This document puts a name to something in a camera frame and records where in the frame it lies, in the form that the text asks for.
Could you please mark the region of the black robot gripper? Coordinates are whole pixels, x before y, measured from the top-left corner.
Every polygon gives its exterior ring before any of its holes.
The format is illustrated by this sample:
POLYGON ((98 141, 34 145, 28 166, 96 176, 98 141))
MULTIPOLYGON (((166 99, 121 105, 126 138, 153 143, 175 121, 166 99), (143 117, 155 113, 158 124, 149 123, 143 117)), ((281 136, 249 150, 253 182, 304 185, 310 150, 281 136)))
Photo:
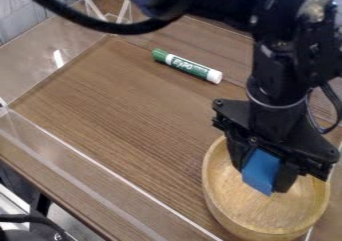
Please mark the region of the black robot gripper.
POLYGON ((263 107, 253 101, 215 99, 213 125, 226 135, 233 166, 242 171, 254 149, 281 160, 273 191, 286 193, 300 175, 329 179, 340 160, 336 146, 314 127, 306 104, 263 107))

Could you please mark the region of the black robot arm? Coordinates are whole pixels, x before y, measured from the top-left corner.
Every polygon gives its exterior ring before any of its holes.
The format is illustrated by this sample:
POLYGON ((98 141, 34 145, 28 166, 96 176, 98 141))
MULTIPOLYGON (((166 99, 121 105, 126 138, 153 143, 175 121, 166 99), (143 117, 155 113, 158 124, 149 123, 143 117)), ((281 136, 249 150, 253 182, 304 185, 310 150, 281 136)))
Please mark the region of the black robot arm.
POLYGON ((342 101, 329 85, 342 76, 337 0, 133 1, 153 18, 191 14, 253 36, 249 98, 213 103, 213 124, 225 132, 243 181, 271 194, 288 192, 300 176, 326 179, 340 156, 312 117, 309 98, 321 88, 342 120, 342 101))

